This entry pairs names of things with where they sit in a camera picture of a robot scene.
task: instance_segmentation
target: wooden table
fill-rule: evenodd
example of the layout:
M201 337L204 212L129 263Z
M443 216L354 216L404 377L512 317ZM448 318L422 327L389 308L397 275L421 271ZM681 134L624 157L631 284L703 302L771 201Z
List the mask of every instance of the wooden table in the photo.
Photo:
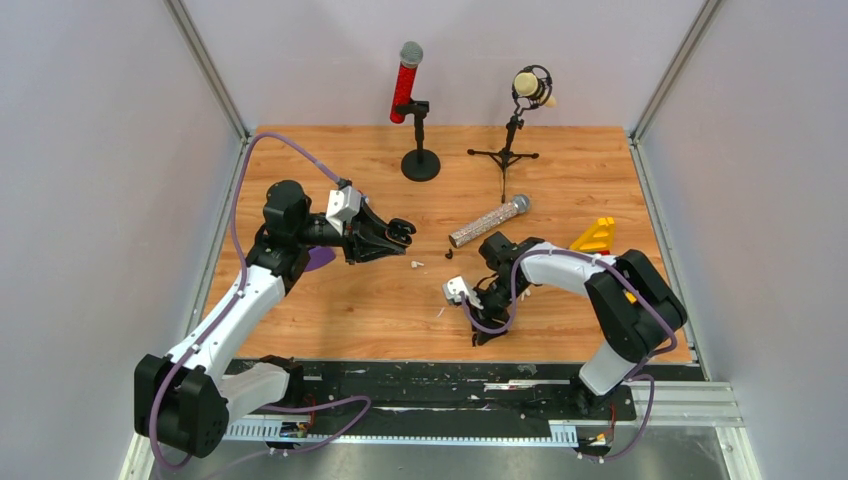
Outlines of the wooden table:
M323 359L452 361L588 360L602 335L589 301L550 287L531 288L518 305L509 334L471 346L468 321L446 307L442 284L462 274L474 282L491 272L477 253L484 237L444 257L447 236L500 203L500 171L468 148L498 150L503 127L426 126L425 146L441 158L438 177L414 183L400 173L400 159L414 146L412 127L274 127L368 194L381 218L404 218L418 233L406 256L350 266L339 258L305 274L245 342L240 356L275 354ZM617 225L613 253L644 251L662 268L624 132L620 128L526 127L516 152L536 151L509 169L507 197L528 195L530 212L500 230L512 241L542 237L567 247L597 218ZM262 223L268 187L293 179L312 197L313 212L326 209L334 185L292 148L274 139L256 147L238 203L237 228L245 247ZM423 267L412 269L416 260ZM238 272L227 240L207 310ZM661 360L688 362L685 348Z

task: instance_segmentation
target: wall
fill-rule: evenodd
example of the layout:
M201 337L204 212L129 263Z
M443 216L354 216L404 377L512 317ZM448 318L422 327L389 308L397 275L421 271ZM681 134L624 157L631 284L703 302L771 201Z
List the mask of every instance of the wall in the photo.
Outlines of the wall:
M713 378L768 480L848 468L848 4L728 0L644 142Z
M513 75L538 63L559 107L528 124L631 128L702 2L186 0L251 128L388 124L407 40L430 124L505 124Z
M0 478L115 478L238 144L161 1L4 1L0 65Z

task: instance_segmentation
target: microphone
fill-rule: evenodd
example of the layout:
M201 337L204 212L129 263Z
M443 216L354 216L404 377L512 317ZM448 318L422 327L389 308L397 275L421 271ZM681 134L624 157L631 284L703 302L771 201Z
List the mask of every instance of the microphone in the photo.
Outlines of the microphone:
M529 209L530 199L527 198L527 195L516 195L508 203L504 203L500 207L451 233L448 235L448 240L450 240L454 248L459 248L510 218L520 213L525 213Z
M540 82L539 77L532 71L516 75L512 86L520 97L537 101L546 107L556 107L556 99L551 95L552 89L547 82Z
M395 107L406 105L412 98L412 84L415 82L415 72L418 64L424 58L424 50L415 42L406 42L400 50L400 69L395 85L395 95L392 98L392 111L389 119L394 123L403 123L404 115L397 113Z

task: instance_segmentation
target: yellow object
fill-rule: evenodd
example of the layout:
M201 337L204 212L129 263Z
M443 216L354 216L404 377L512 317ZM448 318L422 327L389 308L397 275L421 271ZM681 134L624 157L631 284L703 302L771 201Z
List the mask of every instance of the yellow object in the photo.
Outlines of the yellow object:
M599 218L568 248L583 253L610 252L614 237L615 220L612 217Z

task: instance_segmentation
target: black microphone stand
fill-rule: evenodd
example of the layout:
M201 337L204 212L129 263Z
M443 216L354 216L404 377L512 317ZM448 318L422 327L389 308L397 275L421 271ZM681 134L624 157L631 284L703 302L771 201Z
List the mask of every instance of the black microphone stand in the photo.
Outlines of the black microphone stand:
M413 182L426 182L436 178L442 164L438 155L424 148L424 119L430 111L430 102L426 100L410 100L406 105L398 105L395 112L415 117L415 150L403 156L400 171Z
M529 67L522 68L518 73L533 72L536 68L543 70L545 72L545 76L538 77L537 75L539 78L539 87L532 96L521 97L518 95L518 92L515 91L515 86L512 87L512 100L515 102L515 111L512 112L512 117L510 117L509 122L506 124L506 145L497 152L474 150L473 148L468 149L469 155L488 155L489 158L495 162L495 165L501 169L501 175L503 178L501 203L506 203L506 169L522 158L539 158L538 153L514 153L512 151L512 142L515 140L515 132L524 127L524 120L521 118L521 115L525 110L535 110L541 105L544 105L550 98L551 92L553 91L553 87L551 86L551 74L545 67L541 65L530 65ZM529 102L528 105L521 105L518 101L519 98L527 100Z

